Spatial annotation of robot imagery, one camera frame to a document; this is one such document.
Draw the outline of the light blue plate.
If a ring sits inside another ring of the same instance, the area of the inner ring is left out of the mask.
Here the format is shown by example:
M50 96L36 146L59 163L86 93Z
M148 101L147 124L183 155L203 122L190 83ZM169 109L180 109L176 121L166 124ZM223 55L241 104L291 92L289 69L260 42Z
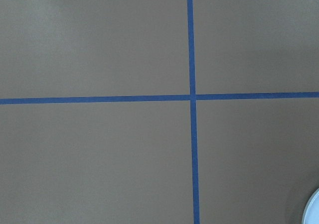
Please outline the light blue plate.
M305 206L302 224L319 224L319 189L314 191Z

